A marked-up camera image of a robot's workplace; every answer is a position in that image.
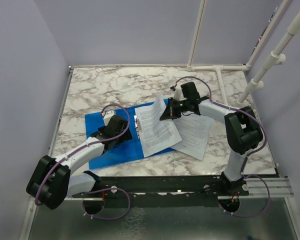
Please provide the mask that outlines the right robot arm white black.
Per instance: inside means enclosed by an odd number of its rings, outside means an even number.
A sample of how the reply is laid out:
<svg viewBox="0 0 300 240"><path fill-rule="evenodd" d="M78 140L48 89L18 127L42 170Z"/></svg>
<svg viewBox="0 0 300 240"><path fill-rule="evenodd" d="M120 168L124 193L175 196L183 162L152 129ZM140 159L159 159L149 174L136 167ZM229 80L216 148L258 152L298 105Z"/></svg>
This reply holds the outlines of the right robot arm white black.
<svg viewBox="0 0 300 240"><path fill-rule="evenodd" d="M258 147L264 135L254 111L250 107L234 108L222 105L207 96L200 96L194 82L180 86L184 100L173 97L168 99L160 120L175 120L182 113L190 112L198 116L209 117L225 126L228 145L231 148L227 166L221 174L219 189L230 196L238 189L244 179L243 172L249 153Z"/></svg>

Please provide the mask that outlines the printed white paper sheets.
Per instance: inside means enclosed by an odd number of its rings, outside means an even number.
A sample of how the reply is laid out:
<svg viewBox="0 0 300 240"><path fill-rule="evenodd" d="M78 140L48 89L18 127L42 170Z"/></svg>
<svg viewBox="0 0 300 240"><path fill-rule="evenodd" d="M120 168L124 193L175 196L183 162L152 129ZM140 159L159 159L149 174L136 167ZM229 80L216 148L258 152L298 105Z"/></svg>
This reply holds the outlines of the printed white paper sheets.
<svg viewBox="0 0 300 240"><path fill-rule="evenodd" d="M196 114L160 121L165 108L162 94L159 94L151 105L135 108L135 115L141 124L140 142L143 156L147 158L171 148L202 160L209 131L215 121Z"/></svg>

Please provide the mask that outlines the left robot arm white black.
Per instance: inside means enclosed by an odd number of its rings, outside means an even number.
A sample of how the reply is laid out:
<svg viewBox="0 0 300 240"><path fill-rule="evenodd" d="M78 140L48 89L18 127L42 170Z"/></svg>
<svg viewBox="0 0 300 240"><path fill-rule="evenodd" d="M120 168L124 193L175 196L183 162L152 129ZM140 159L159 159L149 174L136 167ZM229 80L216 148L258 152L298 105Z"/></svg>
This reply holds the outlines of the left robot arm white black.
<svg viewBox="0 0 300 240"><path fill-rule="evenodd" d="M56 209L70 196L69 183L72 174L90 160L131 140L129 126L129 119L113 115L105 126L99 127L73 150L56 157L41 157L26 186L26 192L35 198L37 205Z"/></svg>

